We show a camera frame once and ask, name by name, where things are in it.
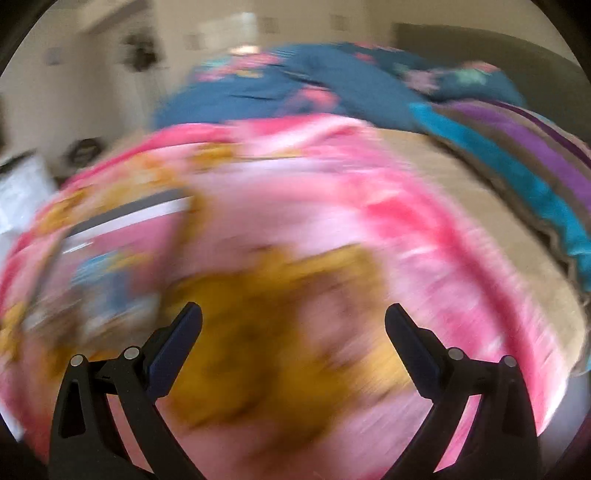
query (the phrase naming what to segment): blanket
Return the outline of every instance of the blanket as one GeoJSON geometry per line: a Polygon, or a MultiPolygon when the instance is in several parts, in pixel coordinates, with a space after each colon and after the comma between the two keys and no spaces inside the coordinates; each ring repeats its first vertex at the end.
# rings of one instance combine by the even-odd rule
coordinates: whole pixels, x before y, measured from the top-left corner
{"type": "Polygon", "coordinates": [[[442,69],[396,48],[296,44],[199,66],[156,111],[154,125],[327,112],[417,131],[409,104],[426,97],[524,104],[505,74],[484,62],[442,69]]]}
{"type": "MultiPolygon", "coordinates": [[[[539,432],[563,396],[554,333],[506,259],[368,124],[333,115],[187,124],[79,174],[9,256],[0,398],[42,456],[60,375],[83,346],[60,349],[29,330],[27,298],[64,229],[104,202],[133,200],[130,184],[193,198],[163,273],[162,315],[197,300],[204,327],[158,408],[208,478],[379,478],[430,408],[388,344],[384,311],[395,301],[471,358],[516,357],[539,432]]],[[[472,400],[441,466],[462,447],[472,400]]],[[[111,408],[147,468],[121,406],[111,408]]]]}

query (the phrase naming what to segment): pillow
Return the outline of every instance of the pillow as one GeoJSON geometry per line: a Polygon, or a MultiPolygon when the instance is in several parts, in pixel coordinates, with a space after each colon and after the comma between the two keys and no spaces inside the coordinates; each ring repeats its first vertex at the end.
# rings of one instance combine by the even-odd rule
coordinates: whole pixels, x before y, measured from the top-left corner
{"type": "Polygon", "coordinates": [[[473,98],[525,106],[524,98],[507,75],[483,61],[466,62],[452,69],[409,69],[400,75],[409,88],[434,102],[473,98]]]}
{"type": "Polygon", "coordinates": [[[548,119],[502,102],[411,105],[424,132],[459,153],[550,239],[584,305],[591,297],[591,150],[548,119]]]}

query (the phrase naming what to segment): teal stripe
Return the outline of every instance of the teal stripe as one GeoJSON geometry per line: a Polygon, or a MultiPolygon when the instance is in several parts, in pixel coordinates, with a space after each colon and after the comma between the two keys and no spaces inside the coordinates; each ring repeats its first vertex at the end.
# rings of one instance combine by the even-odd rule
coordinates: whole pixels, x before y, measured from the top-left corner
{"type": "Polygon", "coordinates": [[[435,113],[426,103],[413,103],[415,119],[428,132],[450,140],[501,176],[538,217],[558,232],[562,250],[576,259],[580,283],[591,291],[591,239],[568,204],[525,165],[481,134],[435,113]]]}

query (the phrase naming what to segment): beige bedsheet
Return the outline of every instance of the beige bedsheet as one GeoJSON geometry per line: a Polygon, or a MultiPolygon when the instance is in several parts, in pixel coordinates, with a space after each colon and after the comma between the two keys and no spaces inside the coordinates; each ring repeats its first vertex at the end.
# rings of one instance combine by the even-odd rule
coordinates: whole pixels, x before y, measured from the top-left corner
{"type": "Polygon", "coordinates": [[[544,309],[572,368],[583,346],[586,319],[575,290],[546,248],[452,153],[426,135],[379,131],[393,152],[409,161],[421,177],[439,185],[493,237],[544,309]]]}

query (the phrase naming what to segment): striped pillow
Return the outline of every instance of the striped pillow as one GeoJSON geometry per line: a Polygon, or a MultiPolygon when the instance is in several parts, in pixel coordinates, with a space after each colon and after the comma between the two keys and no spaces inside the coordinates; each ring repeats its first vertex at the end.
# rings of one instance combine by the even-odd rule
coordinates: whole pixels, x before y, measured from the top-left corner
{"type": "Polygon", "coordinates": [[[459,153],[515,213],[548,237],[551,252],[588,305],[589,147],[548,119],[507,103],[462,100],[415,103],[411,109],[426,133],[459,153]]]}

